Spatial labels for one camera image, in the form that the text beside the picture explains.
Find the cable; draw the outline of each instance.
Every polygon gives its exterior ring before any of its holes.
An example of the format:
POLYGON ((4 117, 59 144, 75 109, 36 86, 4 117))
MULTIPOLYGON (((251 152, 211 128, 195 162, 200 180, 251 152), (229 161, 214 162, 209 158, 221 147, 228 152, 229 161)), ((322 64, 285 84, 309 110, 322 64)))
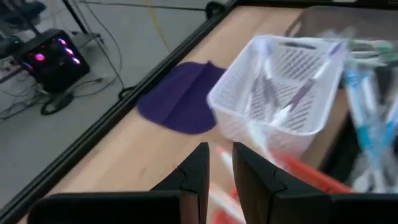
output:
POLYGON ((29 109, 29 108, 35 106, 35 105, 39 105, 39 104, 40 104, 39 101, 41 100, 42 94, 41 94, 41 92, 39 92, 39 91, 36 89, 36 90, 35 90, 35 94, 34 94, 33 97, 28 98, 28 99, 26 99, 26 100, 23 100, 23 101, 21 101, 21 102, 17 102, 17 103, 16 103, 16 100, 18 99, 18 97, 19 97, 19 96, 16 96, 16 97, 15 97, 15 99, 14 99, 14 101, 12 102, 12 104, 11 104, 10 107, 8 107, 7 109, 5 109, 5 110, 3 110, 3 111, 0 112, 0 120, 1 120, 1 121, 5 121, 5 120, 7 120, 7 119, 9 119, 9 118, 11 118, 11 117, 17 115, 17 114, 20 114, 21 112, 23 112, 23 111, 25 111, 25 110, 27 110, 27 109, 29 109), (19 105, 22 105, 24 108, 10 114, 10 112, 11 112, 15 107, 17 107, 17 106, 19 106, 19 105))
MULTIPOLYGON (((108 30, 108 28, 106 28, 106 26, 101 22, 101 20, 100 20, 100 19, 97 17, 97 15, 93 12, 93 10, 91 9, 91 7, 90 7, 87 3, 86 3, 85 5, 86 5, 87 9, 90 11, 91 15, 93 15, 93 17, 94 17, 94 18, 97 20, 97 22, 102 26, 102 28, 104 28, 104 30, 109 34, 109 36, 112 38, 112 41, 113 41, 114 44, 116 45, 116 48, 117 48, 118 54, 119 54, 119 69, 120 69, 120 72, 121 72, 122 69, 123 69, 123 55, 122 55, 122 52, 121 52, 121 49, 120 49, 120 46, 119 46, 118 42, 116 41, 116 39, 114 38, 114 36, 112 35, 112 33, 108 30)), ((102 46, 102 44, 100 43, 100 41, 99 41, 97 38, 95 39, 95 41, 97 41, 97 43, 98 43, 98 45, 99 45, 99 48, 101 49, 102 53, 104 53, 106 59, 107 59, 108 62, 111 64, 112 69, 114 70, 116 76, 118 77, 118 79, 119 79, 119 81, 120 81, 120 84, 122 85, 122 88, 124 89, 124 88, 125 88, 124 82, 122 81, 122 78, 120 77, 119 72, 118 72, 118 71, 116 70, 116 68, 114 67, 114 65, 113 65, 113 63, 112 63, 112 61, 111 61, 111 59, 109 58, 109 55, 106 53, 104 47, 102 46)))
MULTIPOLYGON (((148 7, 146 4, 134 4, 134 3, 121 3, 121 2, 94 2, 94 1, 79 1, 80 3, 97 4, 100 6, 129 6, 129 7, 148 7)), ((175 6, 151 6, 154 9, 175 9, 175 10, 186 10, 186 11, 200 11, 205 12, 205 9, 196 7, 175 7, 175 6)))
POLYGON ((163 41, 163 44, 166 46, 167 51, 170 53, 170 52, 171 52, 170 47, 169 47, 169 45, 167 44, 167 41, 166 41, 166 38, 165 38, 164 35, 163 35, 162 29, 160 29, 160 25, 159 25, 159 23, 157 22, 157 19, 156 19, 155 11, 154 11, 154 9, 150 6, 149 0, 145 0, 145 5, 146 5, 147 8, 148 8, 150 17, 152 18, 152 22, 154 23, 155 28, 156 28, 157 32, 159 33, 160 38, 161 38, 162 41, 163 41))
MULTIPOLYGON (((91 33, 93 33, 93 31, 92 31, 90 25, 88 24, 88 22, 87 22, 85 16, 83 15, 82 11, 81 11, 80 8, 78 7, 78 3, 76 2, 76 0, 74 0, 74 3, 75 3, 75 7, 76 7, 76 9, 77 9, 77 12, 80 14, 80 17, 81 17, 83 23, 87 26, 87 29, 88 29, 91 33)), ((125 84, 124 84, 124 82, 123 82, 123 80, 121 79, 121 76, 120 76, 120 73, 121 73, 122 70, 123 70, 123 55, 122 55, 122 53, 121 53, 121 48, 120 48, 118 42, 116 41, 116 39, 114 38, 114 36, 112 35, 112 33, 111 33, 111 32, 106 28, 106 26, 101 22, 101 20, 98 18, 98 16, 96 16, 96 14, 93 12, 93 10, 91 9, 91 7, 90 7, 87 3, 86 3, 85 5, 86 5, 86 7, 88 8, 88 10, 90 11, 90 13, 92 14, 92 16, 97 20, 97 22, 102 26, 102 28, 103 28, 103 29, 109 34, 109 36, 112 38, 112 40, 113 40, 113 42, 114 42, 114 44, 115 44, 115 46, 116 46, 116 48, 117 48, 117 50, 118 50, 118 54, 119 54, 119 71, 117 71, 116 68, 114 67, 114 65, 113 65, 113 63, 112 63, 112 61, 111 61, 109 55, 106 53, 106 51, 105 51, 105 49, 104 49, 104 47, 103 47, 103 44, 102 44, 98 39, 95 39, 95 41, 97 42, 97 44, 98 44, 100 50, 102 51, 102 53, 104 53, 104 55, 105 55, 107 61, 109 62, 109 64, 111 65, 113 71, 115 72, 116 76, 115 76, 115 78, 112 79, 108 84, 106 84, 104 87, 100 88, 99 90, 96 90, 96 91, 94 91, 94 92, 92 92, 92 93, 87 93, 87 94, 84 94, 84 95, 74 95, 74 96, 75 96, 75 97, 83 97, 83 96, 90 96, 90 95, 97 94, 97 93, 99 93, 100 91, 102 91, 102 90, 104 90, 105 88, 107 88, 108 86, 110 86, 112 83, 114 83, 114 81, 115 81, 116 79, 118 79, 118 80, 120 81, 120 83, 121 83, 121 86, 122 86, 121 92, 122 92, 122 91, 125 91, 126 87, 125 87, 125 84)), ((86 83, 95 83, 95 82, 96 82, 96 83, 99 83, 99 82, 102 82, 102 80, 101 80, 101 81, 98 81, 98 79, 96 79, 96 80, 91 80, 91 81, 83 82, 83 83, 81 83, 81 84, 77 84, 77 86, 75 86, 75 88, 78 87, 78 86, 81 86, 81 85, 83 85, 83 84, 86 84, 86 83)))
POLYGON ((17 95, 17 94, 13 94, 13 93, 9 93, 9 92, 7 92, 7 91, 5 91, 5 90, 0 90, 0 92, 4 93, 4 94, 6 94, 6 95, 9 95, 9 96, 15 96, 15 97, 27 96, 27 95, 29 94, 29 92, 25 93, 26 90, 32 88, 32 87, 35 86, 35 85, 37 85, 37 83, 34 83, 33 85, 29 86, 29 87, 26 88, 24 91, 20 92, 18 95, 17 95))
POLYGON ((100 88, 99 90, 96 90, 96 91, 94 91, 94 92, 92 92, 92 93, 87 93, 87 94, 83 94, 83 95, 74 95, 74 96, 75 96, 76 98, 78 98, 78 97, 91 96, 91 95, 97 94, 97 93, 103 91, 104 89, 106 89, 108 86, 110 86, 115 80, 116 80, 115 78, 112 79, 112 81, 110 81, 110 82, 109 82, 108 84, 106 84, 104 87, 102 87, 102 88, 100 88))
MULTIPOLYGON (((87 7, 88 10, 91 12, 91 14, 93 15, 93 17, 94 17, 94 18, 98 21, 98 23, 105 29, 105 31, 111 36, 113 42, 116 44, 116 47, 118 48, 118 52, 119 52, 119 58, 120 58, 120 64, 121 64, 120 67, 122 67, 122 66, 123 66, 123 56, 122 56, 122 54, 121 54, 120 47, 119 47, 118 43, 116 42, 115 38, 113 37, 112 33, 110 33, 110 31, 105 27, 105 25, 98 19, 98 17, 96 16, 96 14, 93 12, 93 10, 91 9, 91 7, 89 6, 88 2, 83 1, 83 3, 85 3, 86 7, 87 7)), ((165 36, 164 36, 164 34, 163 34, 161 28, 160 28, 159 23, 157 22, 155 12, 154 12, 152 6, 149 4, 149 1, 148 1, 148 0, 146 0, 146 5, 145 5, 145 7, 148 8, 149 14, 150 14, 150 16, 151 16, 151 18, 152 18, 152 22, 154 23, 154 26, 155 26, 156 30, 158 31, 158 33, 159 33, 159 35, 160 35, 160 38, 162 39, 162 42, 164 43, 164 45, 165 45, 167 51, 170 53, 170 52, 171 52, 171 49, 170 49, 170 47, 169 47, 169 45, 168 45, 168 43, 167 43, 167 41, 166 41, 166 38, 165 38, 165 36)), ((78 9, 78 12, 80 13, 80 16, 82 17, 83 22, 84 22, 85 25, 88 27, 89 31, 92 32, 91 27, 88 25, 87 20, 85 19, 83 13, 80 11, 80 8, 79 8, 77 5, 76 5, 76 8, 78 9)), ((106 52, 104 51, 104 49, 103 49, 101 43, 99 43, 98 40, 96 40, 96 41, 97 41, 98 45, 100 46, 100 49, 102 50, 102 52, 105 54, 106 58, 108 59, 109 63, 111 64, 112 68, 114 69, 114 66, 113 66, 113 64, 111 63, 111 61, 110 61, 108 55, 107 55, 106 52)), ((118 78, 119 78, 119 81, 121 81, 121 78, 120 78, 119 74, 118 74, 116 71, 115 71, 115 73, 117 74, 117 76, 118 76, 118 78)), ((118 97, 119 97, 120 100, 121 100, 122 98, 124 98, 124 95, 125 95, 127 92, 129 92, 129 91, 135 89, 135 86, 130 86, 130 87, 127 87, 127 88, 126 88, 126 87, 124 86, 124 83, 123 83, 122 81, 121 81, 121 83, 123 84, 123 88, 122 88, 122 90, 121 90, 121 91, 119 92, 119 94, 118 94, 118 97)), ((104 88, 102 88, 102 89, 100 89, 100 90, 98 90, 98 91, 96 91, 96 92, 94 92, 94 93, 92 93, 92 94, 95 94, 95 93, 97 93, 97 92, 99 92, 99 91, 101 91, 101 90, 103 90, 103 89, 104 89, 104 88)))
POLYGON ((20 79, 18 79, 18 77, 15 77, 15 80, 17 82, 21 83, 21 82, 24 82, 24 81, 28 80, 29 78, 30 78, 30 75, 29 74, 25 74, 25 79, 20 80, 20 79))

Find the gray floor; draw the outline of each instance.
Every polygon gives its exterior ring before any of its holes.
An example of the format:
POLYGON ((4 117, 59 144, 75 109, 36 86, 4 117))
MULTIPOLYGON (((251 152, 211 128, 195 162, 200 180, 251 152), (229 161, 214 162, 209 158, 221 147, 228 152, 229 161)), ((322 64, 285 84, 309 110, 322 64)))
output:
MULTIPOLYGON (((72 17, 67 11, 63 11, 64 7, 60 5, 60 1, 58 2, 58 5, 53 6, 53 10, 47 10, 44 13, 45 19, 37 27, 45 30, 57 25, 66 30, 78 30, 72 17)), ((108 0, 108 2, 141 4, 144 1, 108 0)), ((207 0, 153 0, 151 2, 164 6, 204 7, 207 0)), ((119 59, 115 44, 90 15, 86 6, 84 4, 79 4, 79 6, 91 28, 103 36, 112 61, 118 66, 119 59)), ((120 45, 123 54, 121 76, 126 86, 136 84, 167 56, 168 51, 159 38, 146 8, 99 4, 90 4, 90 7, 120 45)), ((155 13, 165 38, 173 49, 205 21, 204 12, 156 9, 155 13)), ((83 80, 105 77, 109 82, 114 78, 114 72, 95 42, 89 44, 82 53, 92 69, 92 72, 83 80)), ((24 83, 10 80, 0 85, 0 89, 18 93, 30 83, 32 80, 24 83)), ((95 91, 102 85, 104 83, 82 88, 77 94, 95 91)), ((69 107, 57 114, 41 116, 40 107, 36 106, 0 124, 0 208, 108 110, 116 102, 120 89, 120 83, 115 82, 96 95, 77 98, 69 107)), ((0 110, 7 108, 13 100, 14 97, 0 93, 0 110)))

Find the toothbrush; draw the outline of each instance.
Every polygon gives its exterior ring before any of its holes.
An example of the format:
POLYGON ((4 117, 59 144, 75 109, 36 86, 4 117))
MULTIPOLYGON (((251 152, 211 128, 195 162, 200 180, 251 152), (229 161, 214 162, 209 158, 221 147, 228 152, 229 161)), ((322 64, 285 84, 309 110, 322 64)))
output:
POLYGON ((373 147, 372 156, 375 157, 374 162, 380 163, 383 151, 387 149, 387 146, 384 145, 385 135, 382 132, 382 130, 385 128, 385 125, 381 123, 381 119, 379 117, 379 112, 377 109, 378 101, 371 81, 372 76, 374 76, 374 71, 369 68, 365 68, 365 71, 362 72, 362 75, 363 77, 360 84, 364 93, 363 98, 365 106, 367 108, 366 111, 368 117, 366 120, 368 123, 368 132, 370 138, 373 138, 371 141, 374 142, 371 146, 373 147))
POLYGON ((217 184, 210 183, 209 196, 221 206, 228 215, 231 215, 241 223, 246 223, 240 204, 225 193, 217 184))
POLYGON ((335 44, 329 54, 327 61, 320 67, 320 69, 314 74, 314 76, 309 79, 293 96, 293 98, 284 106, 280 111, 276 112, 274 119, 271 121, 271 126, 281 125, 289 116, 290 112, 299 104, 301 99, 312 89, 312 86, 317 82, 317 80, 329 69, 331 64, 331 59, 336 55, 337 52, 342 48, 343 42, 338 42, 335 44))
POLYGON ((217 154, 220 156, 221 160, 223 161, 225 167, 228 169, 229 174, 231 177, 234 177, 234 169, 232 166, 232 156, 230 153, 226 152, 223 148, 217 146, 216 147, 217 154))
POLYGON ((398 91, 394 95, 394 102, 386 116, 386 141, 385 145, 390 145, 395 136, 398 125, 398 91))
POLYGON ((369 67, 384 67, 387 66, 386 63, 384 63, 379 56, 374 57, 374 58, 356 58, 355 61, 360 64, 360 65, 366 65, 369 67))
POLYGON ((375 49, 377 51, 392 50, 394 47, 386 40, 352 40, 351 48, 353 51, 362 49, 375 49))
POLYGON ((355 59, 368 59, 368 58, 374 58, 379 56, 379 52, 375 50, 368 50, 368 51, 356 51, 356 52, 351 52, 351 55, 355 59))
POLYGON ((257 57, 257 61, 255 61, 254 65, 254 73, 256 73, 256 76, 253 80, 253 83, 251 85, 251 89, 248 95, 248 102, 246 103, 246 107, 244 108, 244 113, 245 114, 250 114, 252 104, 254 103, 254 96, 256 95, 256 90, 259 88, 259 81, 260 81, 260 76, 261 76, 261 68, 262 68, 262 51, 260 51, 259 56, 257 57))
POLYGON ((275 157, 269 151, 267 139, 265 135, 262 134, 259 125, 255 121, 249 121, 248 131, 253 144, 260 148, 262 156, 275 166, 280 167, 275 157))
MULTIPOLYGON (((365 98, 365 104, 368 108, 369 112, 375 113, 377 112, 375 109, 374 95, 371 90, 369 84, 369 77, 364 77, 363 82, 357 76, 357 71, 354 68, 349 68, 346 70, 345 75, 346 80, 346 91, 349 99, 349 105, 351 108, 351 116, 353 118, 354 124, 356 126, 356 131, 358 135, 359 145, 361 149, 368 156, 369 161, 373 167, 372 172, 365 172, 363 175, 368 175, 369 183, 373 182, 375 186, 375 192, 385 192, 386 188, 384 186, 384 181, 382 177, 382 171, 380 166, 380 157, 379 157, 379 147, 382 147, 377 141, 377 138, 372 138, 372 131, 377 131, 375 128, 375 123, 371 122, 368 124, 367 119, 364 117, 364 111, 361 109, 361 90, 363 89, 365 98)), ((354 186, 358 185, 359 182, 364 182, 363 177, 359 177, 355 180, 354 186)))
POLYGON ((274 114, 274 111, 278 109, 279 107, 279 100, 276 95, 276 88, 274 86, 274 83, 272 81, 272 66, 271 66, 271 56, 272 56, 272 49, 269 44, 266 44, 266 50, 267 50, 267 58, 266 61, 264 62, 264 73, 265 75, 262 76, 264 83, 265 83, 265 91, 264 91, 264 96, 269 96, 269 101, 270 101, 270 110, 267 110, 266 114, 269 116, 272 116, 274 114))

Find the purple cloth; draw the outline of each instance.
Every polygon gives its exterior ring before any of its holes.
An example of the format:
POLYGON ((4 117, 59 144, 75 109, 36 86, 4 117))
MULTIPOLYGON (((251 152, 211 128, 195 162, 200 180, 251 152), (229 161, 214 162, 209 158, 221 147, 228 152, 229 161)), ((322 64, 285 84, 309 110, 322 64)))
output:
POLYGON ((181 133, 200 134, 216 125, 206 97, 224 69, 208 62, 183 63, 137 104, 143 117, 181 133))

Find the white toothbrush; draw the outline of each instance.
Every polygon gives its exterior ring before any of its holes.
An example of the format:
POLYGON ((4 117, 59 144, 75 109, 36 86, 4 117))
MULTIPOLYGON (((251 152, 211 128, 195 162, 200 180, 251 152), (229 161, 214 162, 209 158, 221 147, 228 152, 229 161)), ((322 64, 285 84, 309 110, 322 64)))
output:
POLYGON ((280 167, 278 165, 275 157, 271 154, 268 149, 268 142, 265 134, 262 133, 259 125, 256 121, 249 121, 248 122, 248 130, 251 137, 252 142, 254 145, 260 148, 262 156, 267 159, 269 162, 273 163, 275 166, 280 167))
POLYGON ((248 101, 246 103, 246 107, 244 108, 244 114, 250 115, 250 111, 252 108, 252 104, 254 103, 254 96, 256 95, 256 90, 259 88, 259 82, 260 82, 260 76, 261 76, 261 67, 262 67, 262 54, 261 52, 259 53, 259 56, 257 57, 257 60, 255 61, 253 65, 254 69, 252 72, 255 73, 255 78, 253 80, 253 83, 251 85, 251 89, 248 95, 248 101))
POLYGON ((338 42, 335 44, 329 54, 327 61, 320 67, 320 69, 310 78, 293 96, 293 98, 284 106, 280 111, 276 112, 274 119, 271 121, 271 126, 280 126, 289 116, 290 112, 299 104, 302 98, 311 90, 312 86, 317 82, 317 80, 329 69, 331 64, 331 59, 336 55, 337 52, 342 48, 343 42, 338 42))
POLYGON ((226 152, 223 148, 217 146, 216 148, 217 154, 220 156, 221 160, 223 161, 225 167, 228 169, 229 174, 231 177, 234 177, 234 169, 232 165, 232 156, 230 153, 226 152))
POLYGON ((272 56, 272 49, 270 47, 270 43, 266 44, 264 46, 264 48, 266 49, 266 59, 264 62, 264 73, 265 75, 262 76, 262 78, 264 79, 264 83, 265 83, 265 91, 264 91, 264 97, 268 97, 269 98, 269 105, 270 105, 270 109, 266 111, 266 114, 268 114, 268 117, 271 117, 272 114, 275 113, 275 110, 278 110, 279 107, 279 100, 278 97, 276 95, 276 88, 274 86, 274 83, 272 81, 272 66, 271 66, 271 56, 272 56))
POLYGON ((217 184, 210 183, 209 196, 221 206, 228 215, 231 215, 241 223, 246 223, 240 204, 225 193, 217 184))
POLYGON ((395 133, 398 126, 398 90, 394 94, 394 102, 392 103, 386 116, 386 133, 385 145, 390 145, 395 138, 395 133))

